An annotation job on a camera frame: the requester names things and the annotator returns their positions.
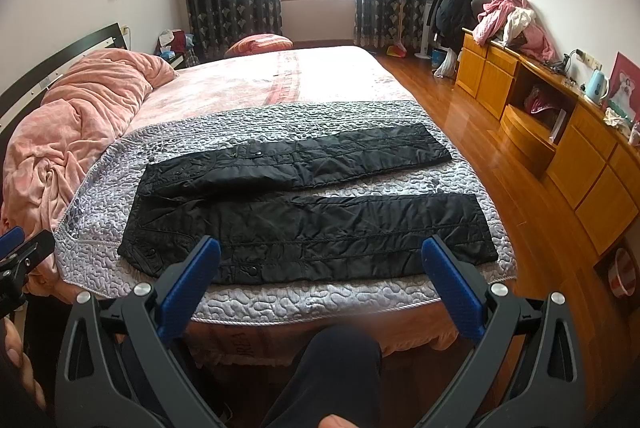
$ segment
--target cushion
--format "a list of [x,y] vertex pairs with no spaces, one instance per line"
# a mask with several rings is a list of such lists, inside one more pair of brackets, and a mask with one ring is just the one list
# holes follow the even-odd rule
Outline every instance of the cushion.
[[225,58],[284,51],[287,49],[293,49],[293,43],[285,36],[271,33],[252,34],[251,36],[245,36],[242,40],[233,44],[226,51]]

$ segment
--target black headboard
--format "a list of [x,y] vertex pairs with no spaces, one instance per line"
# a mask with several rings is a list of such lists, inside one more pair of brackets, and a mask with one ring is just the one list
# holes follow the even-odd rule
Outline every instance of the black headboard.
[[100,31],[95,31],[95,33],[81,38],[70,46],[65,47],[62,51],[47,58],[1,94],[0,119],[5,121],[7,119],[5,116],[10,111],[12,115],[15,112],[17,114],[5,125],[1,125],[2,122],[0,121],[0,167],[4,164],[7,144],[18,123],[34,109],[38,108],[47,91],[45,87],[55,81],[55,77],[52,77],[52,74],[82,53],[103,43],[105,43],[103,47],[127,49],[120,32],[120,26],[111,24]]

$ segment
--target hand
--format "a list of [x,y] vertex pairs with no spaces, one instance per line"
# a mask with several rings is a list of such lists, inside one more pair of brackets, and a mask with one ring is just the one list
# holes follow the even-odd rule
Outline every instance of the hand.
[[320,421],[318,428],[358,428],[352,422],[338,417],[337,415],[329,415]]
[[42,387],[33,378],[33,367],[29,357],[22,351],[22,340],[14,324],[4,318],[6,338],[4,339],[4,350],[11,362],[20,370],[20,381],[25,390],[33,396],[36,403],[43,410],[45,409],[45,399]]

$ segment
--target electrical cord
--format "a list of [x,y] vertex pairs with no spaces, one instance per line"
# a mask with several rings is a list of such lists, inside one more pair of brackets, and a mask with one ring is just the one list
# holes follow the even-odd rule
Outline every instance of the electrical cord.
[[566,68],[564,69],[564,72],[566,74],[569,74],[569,69],[571,68],[571,60],[572,57],[574,56],[575,53],[577,53],[579,50],[578,49],[574,49],[571,53],[569,53],[569,62],[567,62]]

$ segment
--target black pants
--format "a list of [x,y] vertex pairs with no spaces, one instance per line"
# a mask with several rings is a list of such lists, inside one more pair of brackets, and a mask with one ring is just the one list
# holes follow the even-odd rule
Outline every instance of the black pants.
[[329,327],[295,358],[296,371],[261,428],[318,428],[335,414],[358,428],[380,422],[380,346],[362,332]]

